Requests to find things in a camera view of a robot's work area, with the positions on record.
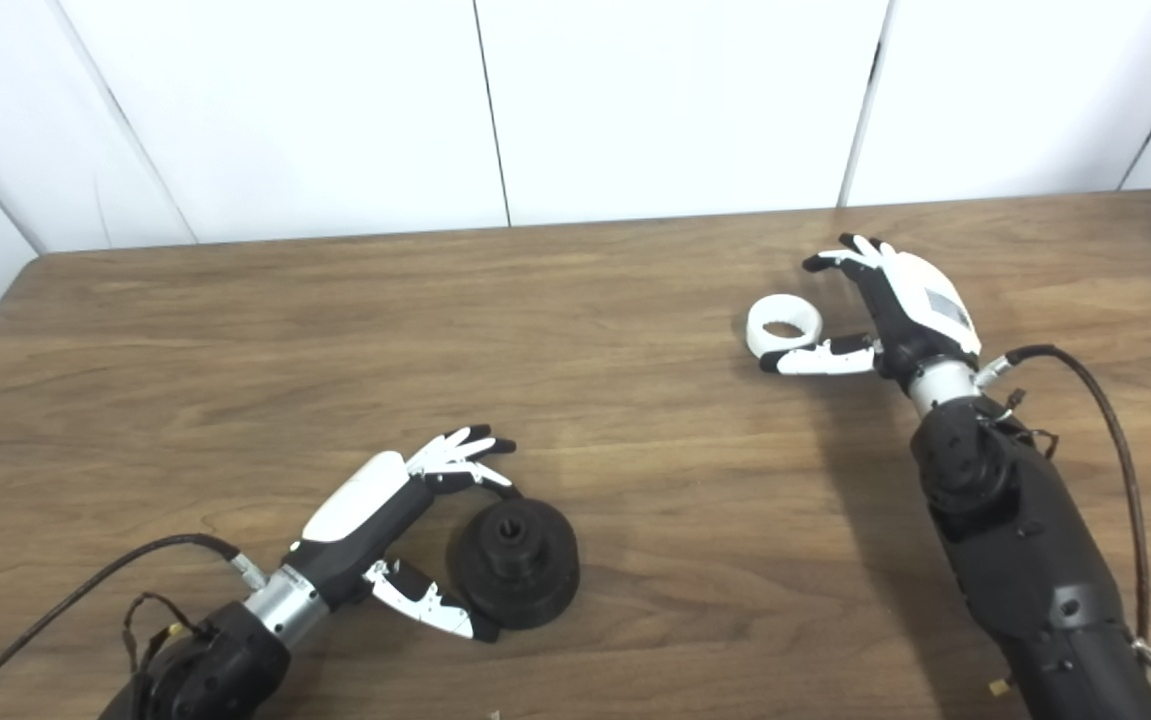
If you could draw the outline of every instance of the wood grain surface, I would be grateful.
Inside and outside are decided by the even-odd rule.
[[[744,314],[802,294],[867,328],[843,231],[938,265],[985,355],[1059,342],[1131,437],[1151,546],[1151,192],[48,255],[0,305],[0,648],[114,556],[209,530],[272,568],[371,454],[489,421],[493,465],[565,511],[584,584],[496,646],[364,603],[260,717],[1020,719],[922,505],[913,408],[876,377],[757,369]],[[1116,461],[1091,398],[1032,361],[994,395],[1058,464],[1131,592]],[[392,549],[445,577],[488,498],[439,500]],[[147,557],[0,674],[0,717],[96,717],[119,620],[155,589],[243,596],[193,547]],[[165,615],[140,619],[150,633]]]

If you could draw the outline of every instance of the black spool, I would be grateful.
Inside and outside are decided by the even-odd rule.
[[[538,628],[576,597],[576,530],[548,503],[494,503],[468,521],[452,552],[451,573],[465,600],[501,628]]]

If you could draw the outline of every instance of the robotic arm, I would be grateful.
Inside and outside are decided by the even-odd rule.
[[[521,497],[503,475],[479,462],[512,452],[511,441],[473,426],[433,438],[410,460],[380,452],[348,478],[304,527],[299,541],[267,579],[247,566],[244,602],[211,612],[192,637],[146,657],[105,708],[101,720],[249,719],[277,691],[292,652],[314,626],[348,603],[375,600],[440,630],[494,642],[500,628],[437,583],[384,552],[439,495],[471,487],[502,498]],[[161,648],[159,633],[150,648]]]
[[[899,383],[922,419],[912,451],[927,508],[974,620],[1006,657],[1032,719],[1151,720],[1151,646],[1127,628],[1104,556],[1050,453],[1032,441],[1041,430],[1019,423],[1017,400],[1003,406],[982,392],[1028,355],[1011,352],[981,372],[971,315],[944,273],[883,242],[845,233],[841,243],[803,268],[840,269],[855,282],[877,337],[818,342],[817,311],[771,296],[749,314],[761,368],[875,370]],[[776,320],[802,328],[803,337],[768,340],[762,325]],[[1036,347],[1046,350],[1031,355],[1064,354]]]

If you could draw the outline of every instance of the white plastic ring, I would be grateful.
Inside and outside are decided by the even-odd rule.
[[[793,325],[802,331],[800,337],[780,337],[767,331],[771,323]],[[748,308],[748,328],[745,338],[755,357],[777,350],[796,350],[820,340],[823,317],[816,306],[795,294],[768,294]]]

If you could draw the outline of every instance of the black arm casing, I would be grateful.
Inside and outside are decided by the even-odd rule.
[[[298,570],[331,612],[345,602],[365,600],[369,583],[363,574],[433,505],[433,492],[420,478],[407,480],[374,515],[334,542],[300,541],[282,559]]]
[[[199,626],[201,633],[169,644],[148,666],[142,719],[242,720],[282,684],[291,652],[239,602],[211,612]],[[132,681],[100,720],[132,720],[134,694]]]
[[[974,620],[1035,720],[1151,720],[1110,567],[1046,457],[985,397],[923,418],[912,450]]]

